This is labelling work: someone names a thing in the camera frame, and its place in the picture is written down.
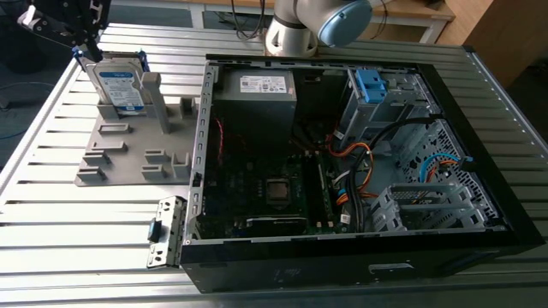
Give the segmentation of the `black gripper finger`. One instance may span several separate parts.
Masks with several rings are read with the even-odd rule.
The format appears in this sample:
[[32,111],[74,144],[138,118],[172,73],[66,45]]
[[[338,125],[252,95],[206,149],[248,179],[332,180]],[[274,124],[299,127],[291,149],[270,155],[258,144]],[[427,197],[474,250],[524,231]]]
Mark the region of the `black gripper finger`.
[[95,63],[103,60],[103,50],[98,46],[99,32],[90,35],[84,46],[80,48],[84,57]]
[[59,21],[40,13],[28,12],[26,14],[26,28],[42,38],[70,48],[80,46],[83,43],[83,39],[74,31],[68,30]]

